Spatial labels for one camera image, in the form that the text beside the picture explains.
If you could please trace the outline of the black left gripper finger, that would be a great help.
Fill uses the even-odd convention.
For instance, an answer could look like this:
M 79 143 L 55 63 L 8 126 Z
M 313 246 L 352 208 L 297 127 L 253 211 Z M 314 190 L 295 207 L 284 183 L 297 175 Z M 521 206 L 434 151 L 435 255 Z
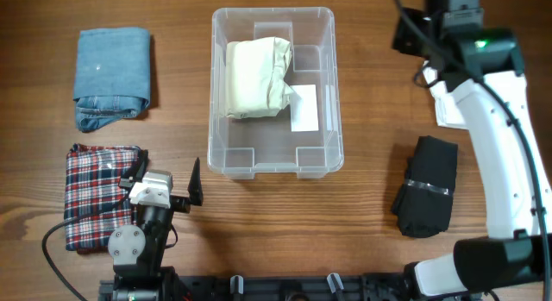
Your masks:
M 190 204 L 202 206 L 204 201 L 203 188 L 201 183 L 200 159 L 196 158 L 192 169 L 189 185 L 187 187 Z
M 131 189 L 136 182 L 141 182 L 148 162 L 148 151 L 140 150 L 136 162 L 121 176 L 118 186 L 123 189 Z

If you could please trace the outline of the white t-shirt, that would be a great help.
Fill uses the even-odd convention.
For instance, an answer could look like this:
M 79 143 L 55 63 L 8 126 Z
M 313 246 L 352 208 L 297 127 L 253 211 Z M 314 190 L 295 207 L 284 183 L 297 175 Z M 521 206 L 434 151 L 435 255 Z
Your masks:
M 461 112 L 452 95 L 447 92 L 444 81 L 431 86 L 430 94 L 435 100 L 436 123 L 439 127 L 467 130 Z

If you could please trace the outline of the cream cloth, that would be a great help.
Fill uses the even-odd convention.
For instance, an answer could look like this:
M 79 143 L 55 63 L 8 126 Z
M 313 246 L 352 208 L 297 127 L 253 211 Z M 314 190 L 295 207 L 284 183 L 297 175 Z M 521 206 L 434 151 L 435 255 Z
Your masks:
M 292 44 L 283 38 L 230 42 L 223 114 L 234 119 L 278 115 L 290 104 L 293 93 L 285 82 L 291 61 Z

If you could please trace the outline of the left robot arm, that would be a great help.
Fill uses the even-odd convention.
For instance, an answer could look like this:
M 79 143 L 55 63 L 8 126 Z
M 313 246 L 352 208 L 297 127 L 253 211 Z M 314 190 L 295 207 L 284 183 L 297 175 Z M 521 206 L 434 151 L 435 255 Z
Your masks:
M 122 175 L 119 186 L 128 191 L 136 208 L 136 223 L 114 230 L 108 242 L 115 278 L 103 282 L 100 300 L 191 300 L 191 290 L 179 279 L 173 267 L 161 265 L 169 233 L 174 231 L 173 215 L 189 213 L 200 206 L 204 194 L 200 160 L 195 160 L 187 191 L 173 195 L 170 172 L 149 170 L 148 151 L 141 150 L 137 161 Z

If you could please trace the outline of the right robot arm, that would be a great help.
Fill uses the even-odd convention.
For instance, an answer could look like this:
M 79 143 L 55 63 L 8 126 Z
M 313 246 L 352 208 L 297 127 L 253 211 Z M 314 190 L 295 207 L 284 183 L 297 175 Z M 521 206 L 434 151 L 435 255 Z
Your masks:
M 425 59 L 470 134 L 486 198 L 487 236 L 405 268 L 413 300 L 532 282 L 551 297 L 551 188 L 527 107 L 524 59 L 507 28 L 485 28 L 480 0 L 399 9 L 393 46 Z

